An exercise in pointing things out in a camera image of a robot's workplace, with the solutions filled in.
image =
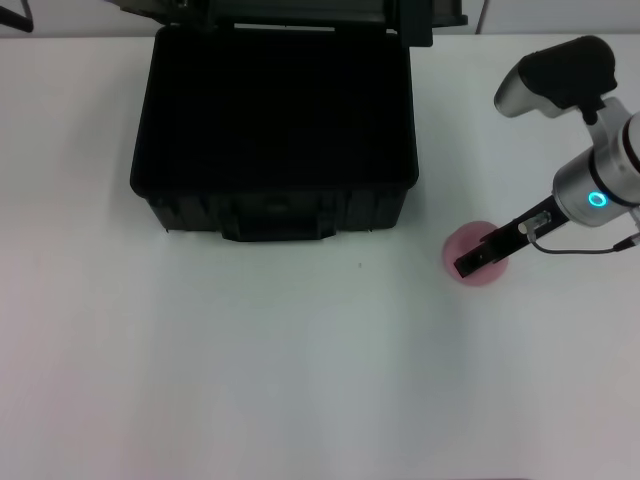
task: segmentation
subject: pink object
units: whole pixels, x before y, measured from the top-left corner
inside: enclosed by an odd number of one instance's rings
[[[498,263],[492,263],[482,267],[466,278],[460,276],[453,264],[462,255],[480,245],[480,239],[497,228],[498,227],[489,222],[471,222],[463,225],[456,230],[453,235],[447,238],[447,241],[444,243],[444,248],[442,249],[442,260],[449,275],[463,285],[471,287],[488,285],[500,278],[507,269],[507,265],[509,264],[508,258]]]

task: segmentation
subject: white table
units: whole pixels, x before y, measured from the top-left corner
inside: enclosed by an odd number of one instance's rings
[[[577,114],[492,104],[568,38],[414,51],[398,227],[273,245],[166,234],[131,192],[152,39],[0,41],[0,478],[636,478],[640,249],[525,249],[484,289],[440,265],[458,226],[521,214],[589,146]],[[640,110],[640,36],[606,40]]]

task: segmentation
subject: open black case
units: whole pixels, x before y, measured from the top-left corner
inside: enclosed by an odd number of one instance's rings
[[[167,230],[268,241],[396,224],[418,178],[409,47],[466,24],[460,0],[113,3],[167,24],[131,172]]]

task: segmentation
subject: case lid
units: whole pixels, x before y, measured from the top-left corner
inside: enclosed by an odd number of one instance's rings
[[[462,0],[107,0],[163,24],[359,27],[396,30],[404,46],[431,46],[432,28],[466,25]]]

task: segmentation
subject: blue led ring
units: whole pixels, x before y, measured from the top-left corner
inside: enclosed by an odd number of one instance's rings
[[[609,200],[606,195],[601,192],[591,192],[589,194],[589,203],[596,208],[603,208],[607,206]]]

